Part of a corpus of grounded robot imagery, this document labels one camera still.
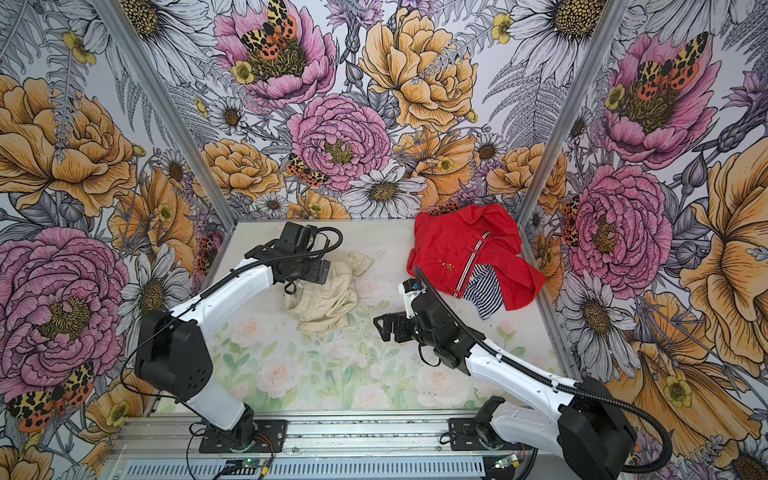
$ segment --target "beige garment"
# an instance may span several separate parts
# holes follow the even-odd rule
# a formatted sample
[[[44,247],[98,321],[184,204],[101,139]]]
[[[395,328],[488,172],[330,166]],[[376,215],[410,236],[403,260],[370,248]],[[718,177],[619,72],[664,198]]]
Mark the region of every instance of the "beige garment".
[[[324,259],[331,262],[324,285],[299,280],[296,293],[285,295],[286,310],[300,321],[300,332],[318,333],[349,326],[346,314],[357,306],[354,277],[362,275],[373,263],[373,258],[362,253],[338,250]]]

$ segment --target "floral tabletop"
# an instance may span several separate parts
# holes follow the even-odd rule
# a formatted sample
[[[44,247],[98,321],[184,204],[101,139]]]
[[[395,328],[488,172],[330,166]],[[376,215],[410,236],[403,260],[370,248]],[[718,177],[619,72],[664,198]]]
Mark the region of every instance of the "floral tabletop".
[[[228,271],[252,246],[278,235],[282,226],[241,223],[219,271]],[[412,220],[389,220],[386,229],[366,220],[335,226],[344,233],[343,249],[374,259],[355,281],[359,304],[349,314],[349,326],[314,335],[299,332],[283,308],[282,287],[273,286],[240,308],[209,342],[214,375],[224,387],[257,411],[473,409],[502,394],[458,370],[425,365],[415,343],[384,343],[379,337],[372,319],[403,310],[397,284],[407,278]],[[512,312],[502,308],[483,322],[469,301],[447,300],[468,325],[509,352],[560,373],[536,303]],[[428,362],[437,363],[431,349],[423,352]],[[167,399],[157,408],[184,411]]]

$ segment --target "red jacket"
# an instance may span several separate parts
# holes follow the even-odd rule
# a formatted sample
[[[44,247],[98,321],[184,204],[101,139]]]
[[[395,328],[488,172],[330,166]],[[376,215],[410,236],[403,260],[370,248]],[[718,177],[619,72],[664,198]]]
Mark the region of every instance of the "red jacket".
[[[408,273],[418,265],[441,292],[462,298],[476,263],[494,267],[507,310],[528,305],[547,277],[518,257],[517,223],[499,204],[470,205],[452,214],[416,216]]]

